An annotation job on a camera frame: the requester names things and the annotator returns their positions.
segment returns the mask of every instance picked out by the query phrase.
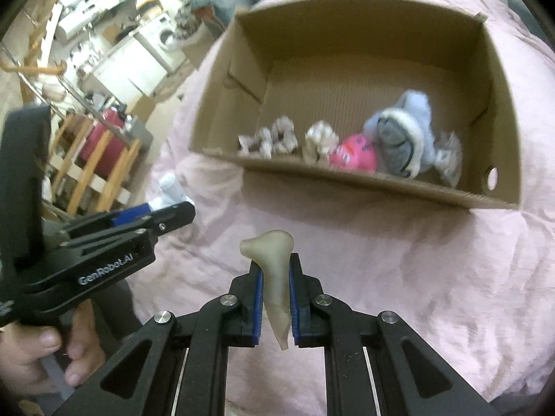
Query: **finger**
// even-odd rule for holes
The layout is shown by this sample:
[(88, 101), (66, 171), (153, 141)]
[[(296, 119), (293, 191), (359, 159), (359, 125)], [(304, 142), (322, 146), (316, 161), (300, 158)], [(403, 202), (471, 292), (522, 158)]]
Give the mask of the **finger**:
[(66, 382), (70, 386), (82, 385), (106, 361), (100, 346), (92, 347), (66, 369)]
[(27, 365), (57, 351), (62, 337), (54, 327), (24, 326), (13, 322), (5, 327), (3, 343), (12, 362)]
[(93, 344), (98, 344), (98, 335), (94, 330), (93, 305), (90, 300), (86, 300), (73, 314), (67, 353), (72, 360), (77, 360)]

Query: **washing machine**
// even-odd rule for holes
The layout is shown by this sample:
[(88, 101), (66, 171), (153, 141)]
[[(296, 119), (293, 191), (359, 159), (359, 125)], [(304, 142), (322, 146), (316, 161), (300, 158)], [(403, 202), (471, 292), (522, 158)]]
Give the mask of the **washing machine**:
[(140, 44), (165, 68), (168, 73), (175, 72), (185, 61), (186, 57), (181, 50), (168, 51), (164, 46), (165, 40), (176, 29), (170, 16), (160, 14), (155, 19), (141, 26), (134, 34)]

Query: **translucent beige object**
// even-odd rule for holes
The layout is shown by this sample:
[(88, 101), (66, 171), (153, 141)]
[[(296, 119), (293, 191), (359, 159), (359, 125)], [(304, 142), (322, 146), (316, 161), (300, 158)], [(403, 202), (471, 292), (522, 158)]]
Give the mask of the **translucent beige object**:
[(281, 350), (288, 348), (291, 328), (289, 307), (289, 258), (295, 242), (287, 231), (272, 230), (241, 242), (241, 254), (264, 273), (264, 306)]

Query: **pink toy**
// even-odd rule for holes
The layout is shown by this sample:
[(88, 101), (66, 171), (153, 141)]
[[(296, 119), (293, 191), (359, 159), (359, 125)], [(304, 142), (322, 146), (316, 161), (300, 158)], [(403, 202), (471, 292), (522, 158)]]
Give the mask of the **pink toy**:
[(330, 164), (345, 169), (376, 171), (376, 154), (372, 145), (361, 134), (355, 134), (343, 141), (330, 155)]

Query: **silver bolt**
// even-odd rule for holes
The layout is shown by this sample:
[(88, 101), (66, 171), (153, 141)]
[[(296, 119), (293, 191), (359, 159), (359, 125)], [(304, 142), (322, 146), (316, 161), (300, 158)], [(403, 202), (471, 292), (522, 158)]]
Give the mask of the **silver bolt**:
[(235, 303), (237, 303), (237, 297), (233, 294), (226, 294), (220, 299), (220, 303), (226, 307), (232, 307)]
[(322, 305), (323, 307), (327, 307), (329, 304), (331, 304), (331, 302), (334, 301), (334, 298), (331, 296), (328, 296), (327, 294), (320, 294), (319, 296), (316, 296), (316, 298), (314, 299), (316, 301), (316, 303), (318, 305)]
[(382, 321), (386, 324), (394, 324), (399, 320), (399, 316), (394, 311), (384, 311), (382, 313)]
[(158, 314), (154, 316), (154, 320), (159, 324), (165, 324), (170, 319), (171, 319), (170, 311), (160, 311)]

